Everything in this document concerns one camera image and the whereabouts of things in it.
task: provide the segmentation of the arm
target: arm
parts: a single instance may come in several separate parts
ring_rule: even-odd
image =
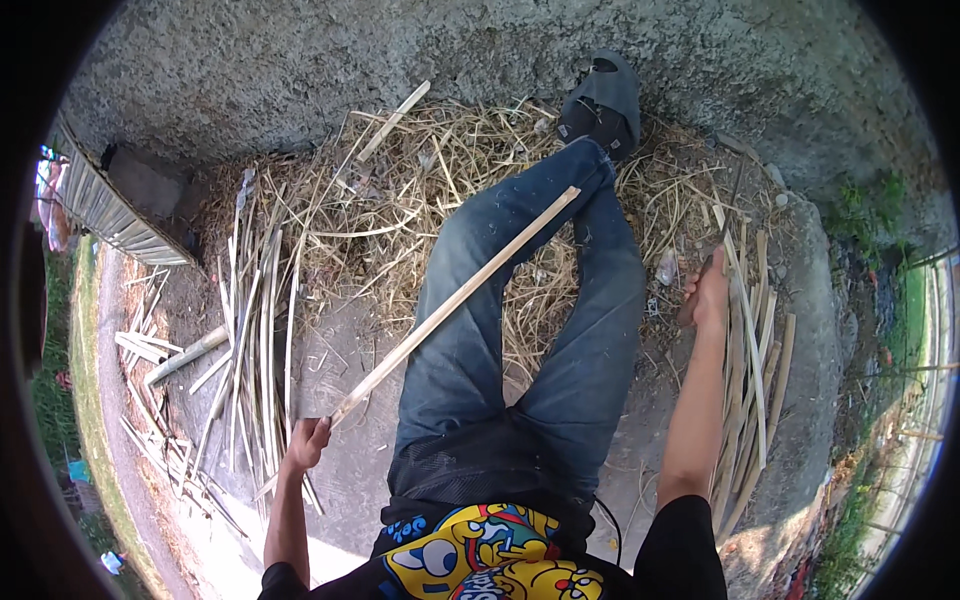
[[[693,311],[697,337],[666,435],[657,484],[657,510],[695,494],[709,501],[723,434],[723,360],[727,338],[728,282],[723,276],[723,247],[713,251],[713,266],[690,278],[689,293],[699,288]]]
[[[294,428],[290,447],[280,461],[276,496],[267,527],[263,564],[288,563],[305,586],[310,586],[310,562],[306,550],[306,519],[300,495],[303,475],[320,461],[330,441],[330,417],[304,419]]]

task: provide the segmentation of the leg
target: leg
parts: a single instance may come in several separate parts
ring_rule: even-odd
[[[573,497],[599,483],[633,376],[646,277],[608,178],[573,217],[580,296],[514,412],[564,468]]]
[[[443,435],[502,414],[500,320],[503,288],[526,261],[612,177],[603,150],[572,142],[527,171],[464,202],[446,220],[420,288],[417,325],[449,298],[568,186],[580,195],[474,292],[411,353],[400,394],[395,454],[413,440]]]

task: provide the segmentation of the black t-shirt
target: black t-shirt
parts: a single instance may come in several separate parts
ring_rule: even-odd
[[[537,495],[530,493],[529,499]],[[292,566],[273,564],[263,575],[261,600],[727,597],[709,505],[696,495],[677,498],[660,510],[637,554],[633,576],[587,554],[581,535],[565,535],[561,520],[521,504],[450,509],[443,503],[395,499],[383,511],[385,523],[391,514],[408,516],[380,531],[367,563],[312,590]]]

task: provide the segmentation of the paved path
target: paved path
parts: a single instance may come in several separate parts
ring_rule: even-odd
[[[118,301],[120,270],[123,254],[107,244],[101,244],[104,270],[100,282],[100,307],[97,317],[97,377],[100,383],[100,403],[104,412],[107,444],[113,456],[120,492],[127,502],[137,534],[154,560],[157,571],[170,594],[177,600],[192,599],[193,593],[180,574],[180,567],[170,552],[170,546],[160,534],[156,523],[156,504],[140,477],[135,458],[139,451],[124,432],[119,416],[126,412],[127,388],[120,368],[120,359],[113,333],[124,321],[124,306]]]

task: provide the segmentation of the concrete wall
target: concrete wall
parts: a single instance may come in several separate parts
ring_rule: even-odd
[[[850,0],[133,0],[65,108],[93,148],[209,160],[305,146],[424,79],[469,103],[563,96],[599,46],[636,65],[645,110],[749,141],[821,203],[896,169],[927,199],[915,240],[954,239],[924,120]]]

